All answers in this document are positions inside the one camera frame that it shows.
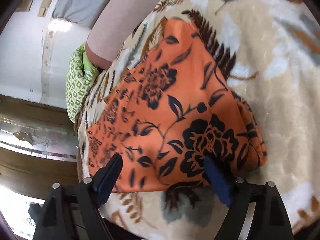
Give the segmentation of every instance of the beige fabric with leaf print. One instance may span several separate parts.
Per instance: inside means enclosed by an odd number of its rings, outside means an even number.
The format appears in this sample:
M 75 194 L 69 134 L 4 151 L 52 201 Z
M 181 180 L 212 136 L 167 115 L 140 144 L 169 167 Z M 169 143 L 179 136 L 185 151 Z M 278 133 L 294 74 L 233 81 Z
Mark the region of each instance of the beige fabric with leaf print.
M 100 117 L 103 98 L 118 84 L 123 70 L 131 69 L 157 44 L 167 19 L 190 21 L 181 12 L 191 9 L 216 29 L 220 44 L 236 53 L 228 85 L 248 101 L 265 139 L 268 163 L 247 180 L 274 181 L 292 226 L 306 225 L 320 209 L 320 27 L 301 0 L 161 0 L 87 97 L 78 132 L 84 177 L 89 175 L 85 131 Z M 165 197 L 165 192 L 114 193 L 100 211 L 150 240 L 214 236 L 228 211 L 210 188 L 180 194 L 178 208 L 170 212 Z M 250 206 L 243 238 L 252 215 Z

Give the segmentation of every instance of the black flower print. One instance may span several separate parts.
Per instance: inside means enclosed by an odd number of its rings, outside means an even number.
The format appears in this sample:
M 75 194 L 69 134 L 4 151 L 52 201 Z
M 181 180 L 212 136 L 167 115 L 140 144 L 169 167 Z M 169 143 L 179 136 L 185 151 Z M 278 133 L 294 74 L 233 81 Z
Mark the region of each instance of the black flower print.
M 97 138 L 95 138 L 95 137 L 92 137 L 91 143 L 90 143 L 90 151 L 92 151 L 92 155 L 93 155 L 94 158 L 95 158 L 95 156 L 97 155 L 99 146 L 100 146 L 101 144 L 102 144 L 101 141 L 99 141 L 99 140 L 98 140 Z
M 104 118 L 106 118 L 106 120 L 112 124 L 114 124 L 117 118 L 118 105 L 118 99 L 113 99 L 108 110 L 104 113 Z
M 157 109 L 162 92 L 176 82 L 177 71 L 170 69 L 168 64 L 151 70 L 148 74 L 147 85 L 143 88 L 142 100 L 151 109 Z
M 196 176 L 204 171 L 204 156 L 214 157 L 231 162 L 239 141 L 234 137 L 233 130 L 225 131 L 225 124 L 213 114 L 211 120 L 197 119 L 182 133 L 184 145 L 189 150 L 180 165 L 180 170 L 187 177 Z
M 115 150 L 117 147 L 112 143 L 111 145 L 106 145 L 106 147 L 103 148 L 103 157 L 100 158 L 99 163 L 103 166 L 106 166 L 107 163 L 111 160 L 111 157 L 114 155 Z

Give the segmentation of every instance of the green patterned fabric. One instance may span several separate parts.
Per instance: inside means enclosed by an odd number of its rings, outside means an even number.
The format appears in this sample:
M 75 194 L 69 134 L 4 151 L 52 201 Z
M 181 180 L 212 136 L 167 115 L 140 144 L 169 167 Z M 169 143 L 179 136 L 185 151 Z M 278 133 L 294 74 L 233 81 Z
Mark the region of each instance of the green patterned fabric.
M 97 68 L 89 61 L 82 45 L 71 56 L 66 85 L 67 111 L 73 123 L 98 75 Z

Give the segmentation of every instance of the metal screw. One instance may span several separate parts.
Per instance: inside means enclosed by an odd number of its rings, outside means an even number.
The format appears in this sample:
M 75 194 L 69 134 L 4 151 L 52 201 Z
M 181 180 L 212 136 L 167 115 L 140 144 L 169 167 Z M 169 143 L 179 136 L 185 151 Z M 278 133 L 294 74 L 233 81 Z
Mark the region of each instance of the metal screw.
M 276 184 L 273 181 L 268 181 L 268 186 L 269 187 L 274 187 Z
M 52 185 L 52 188 L 57 189 L 58 187 L 60 187 L 60 183 L 56 182 Z
M 86 177 L 86 178 L 84 178 L 83 183 L 84 184 L 89 184 L 91 181 L 92 181 L 92 178 Z
M 243 183 L 244 179 L 241 177 L 236 177 L 236 183 Z

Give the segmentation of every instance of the orange floral fabric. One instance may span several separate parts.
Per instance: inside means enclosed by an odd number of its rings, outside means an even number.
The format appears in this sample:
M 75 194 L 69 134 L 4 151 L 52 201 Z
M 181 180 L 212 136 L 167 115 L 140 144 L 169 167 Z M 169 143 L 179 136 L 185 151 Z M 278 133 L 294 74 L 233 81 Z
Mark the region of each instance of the orange floral fabric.
M 250 107 L 228 87 L 193 23 L 168 20 L 163 40 L 105 102 L 87 130 L 89 171 L 93 176 L 121 154 L 114 191 L 207 186 L 205 155 L 234 174 L 266 162 Z

